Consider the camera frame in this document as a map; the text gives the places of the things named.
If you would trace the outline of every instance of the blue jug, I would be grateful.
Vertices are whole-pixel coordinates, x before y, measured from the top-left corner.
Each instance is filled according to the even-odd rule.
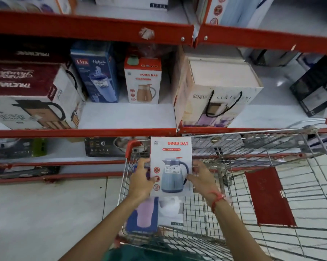
[[[161,190],[166,193],[181,192],[187,179],[183,179],[180,164],[187,168],[187,174],[189,174],[187,164],[181,162],[178,158],[166,158],[162,162],[165,163],[165,170],[162,174]]]
[[[107,102],[117,101],[115,90],[110,83],[111,79],[102,73],[100,67],[96,67],[95,73],[90,73],[90,79]]]

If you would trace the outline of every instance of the person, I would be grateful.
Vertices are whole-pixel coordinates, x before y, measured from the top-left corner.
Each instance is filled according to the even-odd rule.
[[[124,245],[109,250],[118,232],[131,213],[150,195],[155,183],[154,179],[147,180],[144,163],[150,159],[140,158],[135,173],[131,175],[127,197],[73,246],[59,261],[122,261],[122,260],[204,260],[200,255],[179,250],[171,251],[169,256],[163,252],[145,250],[144,247]],[[194,161],[196,175],[189,174],[187,179],[192,182],[195,190],[212,206],[214,214],[220,224],[227,246],[235,261],[270,261],[257,242],[248,232],[242,221],[223,199],[217,200],[220,191],[215,183],[214,176],[201,161]]]

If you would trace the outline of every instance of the metal wire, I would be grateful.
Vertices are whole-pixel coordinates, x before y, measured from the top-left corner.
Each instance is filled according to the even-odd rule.
[[[314,134],[322,152],[308,145]],[[206,163],[216,184],[231,198],[231,206],[264,252],[274,260],[327,261],[327,149],[309,129],[251,131],[192,136],[193,159]],[[126,197],[131,173],[150,150],[133,149],[126,161],[119,203]],[[296,226],[259,224],[245,171],[275,167]],[[204,198],[185,198],[184,226],[159,227],[156,234],[126,232],[131,245],[173,254],[184,251],[192,259],[233,260],[216,217]]]

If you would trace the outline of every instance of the forearm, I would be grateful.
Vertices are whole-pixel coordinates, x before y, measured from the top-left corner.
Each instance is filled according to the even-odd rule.
[[[140,201],[127,197],[59,261],[100,261]]]
[[[226,201],[216,203],[215,215],[235,261],[271,260]]]

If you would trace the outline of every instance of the person's left hand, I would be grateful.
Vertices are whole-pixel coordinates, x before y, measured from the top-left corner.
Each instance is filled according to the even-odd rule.
[[[137,164],[137,170],[132,173],[130,178],[130,186],[128,188],[127,197],[137,200],[139,203],[149,198],[153,189],[155,180],[151,178],[147,180],[145,174],[148,169],[144,168],[144,163],[150,162],[150,158],[140,158]]]

